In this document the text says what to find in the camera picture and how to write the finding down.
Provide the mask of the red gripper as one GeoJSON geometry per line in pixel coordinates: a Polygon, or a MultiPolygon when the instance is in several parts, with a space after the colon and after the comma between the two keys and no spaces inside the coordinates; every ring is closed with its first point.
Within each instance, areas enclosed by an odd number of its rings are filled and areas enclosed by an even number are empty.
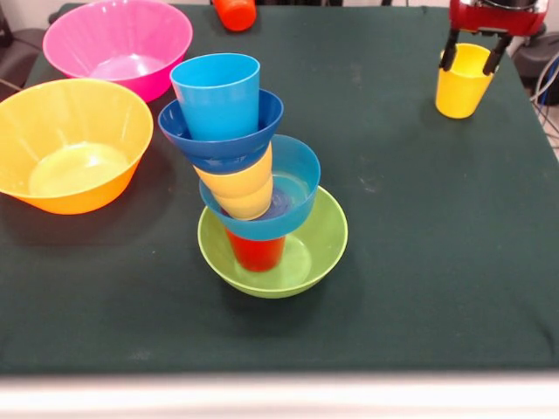
{"type": "Polygon", "coordinates": [[[547,0],[451,0],[449,17],[452,29],[449,30],[439,68],[446,72],[451,70],[459,31],[506,33],[499,35],[499,42],[490,51],[482,70],[484,75],[494,74],[512,42],[512,36],[534,35],[541,27],[548,9],[547,0]]]}

